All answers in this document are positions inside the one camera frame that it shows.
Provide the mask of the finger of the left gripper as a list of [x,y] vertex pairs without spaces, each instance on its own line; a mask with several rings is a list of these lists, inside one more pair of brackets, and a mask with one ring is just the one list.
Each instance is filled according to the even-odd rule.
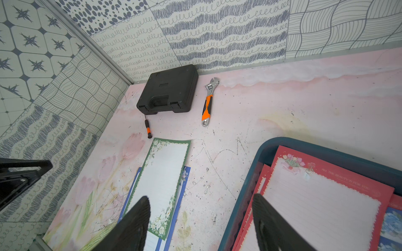
[[49,160],[1,158],[1,210],[53,168]]

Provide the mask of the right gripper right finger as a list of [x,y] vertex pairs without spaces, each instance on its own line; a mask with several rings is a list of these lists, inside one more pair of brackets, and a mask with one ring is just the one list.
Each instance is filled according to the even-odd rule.
[[254,195],[252,210],[259,250],[315,250],[261,194]]

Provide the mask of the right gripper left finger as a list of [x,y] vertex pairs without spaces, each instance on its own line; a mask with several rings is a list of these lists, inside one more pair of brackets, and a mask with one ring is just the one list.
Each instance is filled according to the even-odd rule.
[[150,202],[143,196],[96,245],[95,251],[142,251],[150,220]]

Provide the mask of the green floral stationery paper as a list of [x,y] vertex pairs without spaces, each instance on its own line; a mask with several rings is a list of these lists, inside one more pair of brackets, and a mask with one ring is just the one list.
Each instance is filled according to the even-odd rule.
[[163,240],[167,238],[171,226],[178,199],[177,190],[190,145],[190,140],[154,138],[124,211],[124,215],[127,215],[141,197],[148,197],[148,231]]

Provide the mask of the teal plastic storage box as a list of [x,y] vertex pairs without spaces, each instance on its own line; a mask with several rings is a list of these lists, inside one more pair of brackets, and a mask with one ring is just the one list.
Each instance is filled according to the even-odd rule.
[[254,157],[218,248],[220,251],[232,250],[263,165],[272,165],[275,153],[280,145],[306,153],[323,161],[374,179],[385,185],[394,187],[394,194],[399,197],[402,196],[402,172],[400,170],[320,145],[288,137],[276,137],[265,141]]

